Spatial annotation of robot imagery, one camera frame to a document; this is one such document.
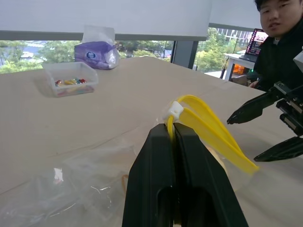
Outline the white roller blind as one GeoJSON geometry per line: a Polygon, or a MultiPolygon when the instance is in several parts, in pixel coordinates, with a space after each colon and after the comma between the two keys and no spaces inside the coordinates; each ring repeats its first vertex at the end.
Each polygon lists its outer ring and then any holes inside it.
{"type": "Polygon", "coordinates": [[[0,0],[0,40],[80,40],[89,26],[117,40],[203,41],[212,0],[0,0]]]}

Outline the clear plastic snack container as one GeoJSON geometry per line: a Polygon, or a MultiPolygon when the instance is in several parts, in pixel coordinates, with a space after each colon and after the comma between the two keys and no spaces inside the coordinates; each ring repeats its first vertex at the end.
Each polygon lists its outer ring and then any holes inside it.
{"type": "Polygon", "coordinates": [[[43,63],[46,79],[56,97],[94,92],[99,79],[97,72],[83,62],[43,63]],[[75,85],[65,85],[65,80],[75,80],[75,85]]]}

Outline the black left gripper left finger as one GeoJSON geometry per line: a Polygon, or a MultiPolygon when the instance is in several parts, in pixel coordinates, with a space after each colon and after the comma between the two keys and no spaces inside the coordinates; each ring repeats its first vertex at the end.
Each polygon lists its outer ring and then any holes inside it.
{"type": "Polygon", "coordinates": [[[128,176],[122,227],[173,227],[176,175],[165,124],[153,127],[128,176]]]}

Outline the purple tissue pack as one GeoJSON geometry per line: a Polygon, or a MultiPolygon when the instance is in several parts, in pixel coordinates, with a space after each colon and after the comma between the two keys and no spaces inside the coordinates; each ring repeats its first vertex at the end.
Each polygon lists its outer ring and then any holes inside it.
{"type": "Polygon", "coordinates": [[[120,55],[115,46],[115,30],[85,26],[81,43],[74,47],[74,59],[98,70],[111,70],[118,66],[120,55]]]}

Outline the open laptop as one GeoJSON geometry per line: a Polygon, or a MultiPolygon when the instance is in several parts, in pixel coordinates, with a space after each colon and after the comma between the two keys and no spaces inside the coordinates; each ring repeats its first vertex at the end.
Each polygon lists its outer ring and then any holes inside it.
{"type": "Polygon", "coordinates": [[[258,56],[260,53],[260,46],[267,39],[268,35],[262,29],[254,29],[250,41],[245,52],[245,55],[258,56]]]}

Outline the person in black jacket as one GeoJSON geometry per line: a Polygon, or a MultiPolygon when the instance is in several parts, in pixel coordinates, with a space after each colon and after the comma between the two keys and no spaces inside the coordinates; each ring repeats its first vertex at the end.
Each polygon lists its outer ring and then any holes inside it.
{"type": "Polygon", "coordinates": [[[303,47],[303,0],[254,0],[263,31],[268,35],[254,66],[250,87],[268,91],[277,82],[289,88],[303,85],[294,57],[303,47]]]}

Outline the white side table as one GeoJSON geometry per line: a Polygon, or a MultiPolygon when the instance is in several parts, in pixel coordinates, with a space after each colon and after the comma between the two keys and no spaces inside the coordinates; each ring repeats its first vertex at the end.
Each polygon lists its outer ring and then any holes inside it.
{"type": "Polygon", "coordinates": [[[238,65],[243,66],[243,67],[248,68],[248,69],[254,69],[255,63],[251,62],[251,61],[244,60],[244,59],[240,59],[239,54],[235,54],[235,53],[227,54],[227,53],[225,53],[224,55],[225,55],[225,57],[227,57],[227,62],[228,62],[226,72],[223,75],[223,80],[225,80],[225,81],[231,81],[235,64],[238,64],[238,65]]]}

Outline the dark window frame post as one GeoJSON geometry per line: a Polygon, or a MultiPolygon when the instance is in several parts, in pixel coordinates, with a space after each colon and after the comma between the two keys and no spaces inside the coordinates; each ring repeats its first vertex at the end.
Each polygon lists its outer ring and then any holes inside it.
{"type": "Polygon", "coordinates": [[[175,41],[172,49],[171,63],[193,69],[198,41],[175,41]]]}

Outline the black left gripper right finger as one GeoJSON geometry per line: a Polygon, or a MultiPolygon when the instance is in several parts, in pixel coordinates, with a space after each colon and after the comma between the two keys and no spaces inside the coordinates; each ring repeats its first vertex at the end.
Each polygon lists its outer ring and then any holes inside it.
{"type": "Polygon", "coordinates": [[[192,128],[175,123],[182,227],[249,227],[224,168],[192,128]]]}

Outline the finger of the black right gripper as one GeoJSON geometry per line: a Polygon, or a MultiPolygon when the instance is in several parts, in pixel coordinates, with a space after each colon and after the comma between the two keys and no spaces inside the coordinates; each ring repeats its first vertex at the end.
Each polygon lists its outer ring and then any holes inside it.
{"type": "Polygon", "coordinates": [[[277,101],[277,90],[271,88],[268,92],[259,95],[237,109],[227,120],[228,124],[241,124],[260,117],[263,109],[277,101]]]}
{"type": "Polygon", "coordinates": [[[303,155],[303,138],[292,137],[254,157],[256,162],[287,160],[303,155]]]}

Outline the clear plastic bag yellow zip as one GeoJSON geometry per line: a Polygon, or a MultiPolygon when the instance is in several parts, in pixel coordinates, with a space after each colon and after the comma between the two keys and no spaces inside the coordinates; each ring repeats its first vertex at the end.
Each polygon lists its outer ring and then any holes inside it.
{"type": "MultiPolygon", "coordinates": [[[[176,170],[175,123],[192,128],[205,146],[216,151],[225,167],[246,177],[258,171],[235,139],[200,98],[185,95],[174,101],[164,117],[172,144],[176,175],[173,227],[181,226],[176,170]]],[[[132,132],[133,142],[119,136],[104,146],[58,161],[0,205],[0,227],[122,227],[126,194],[122,175],[130,169],[145,142],[132,132]]]]}

